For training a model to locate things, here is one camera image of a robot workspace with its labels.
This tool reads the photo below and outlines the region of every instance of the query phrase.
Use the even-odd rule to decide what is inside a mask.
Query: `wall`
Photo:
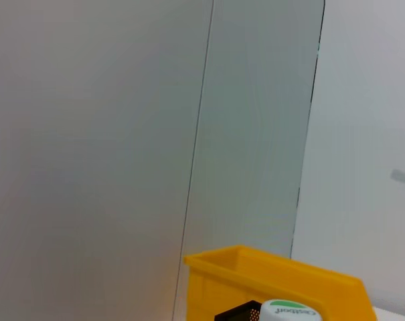
[[[293,258],[405,314],[405,0],[326,3]]]
[[[211,1],[0,1],[0,320],[170,320]]]
[[[215,1],[184,255],[290,255],[322,13],[322,0]]]

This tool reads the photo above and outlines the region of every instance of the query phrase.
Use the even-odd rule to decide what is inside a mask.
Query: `yellow bin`
[[[376,321],[363,282],[237,245],[187,256],[187,321],[214,316],[251,300],[284,299],[316,309],[323,321]]]

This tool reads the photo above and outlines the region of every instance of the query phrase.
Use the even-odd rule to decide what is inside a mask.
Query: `green stripe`
[[[294,303],[290,301],[274,301],[270,303],[271,306],[287,306],[289,308],[308,308],[307,306],[304,306],[299,303]]]

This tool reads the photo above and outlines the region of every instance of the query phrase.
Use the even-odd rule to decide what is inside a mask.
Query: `black container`
[[[214,321],[258,321],[261,303],[249,301],[229,311],[218,314]]]

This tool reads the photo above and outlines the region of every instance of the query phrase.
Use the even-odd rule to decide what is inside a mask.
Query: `white bottle cap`
[[[314,309],[293,301],[269,300],[260,309],[259,321],[322,321]]]

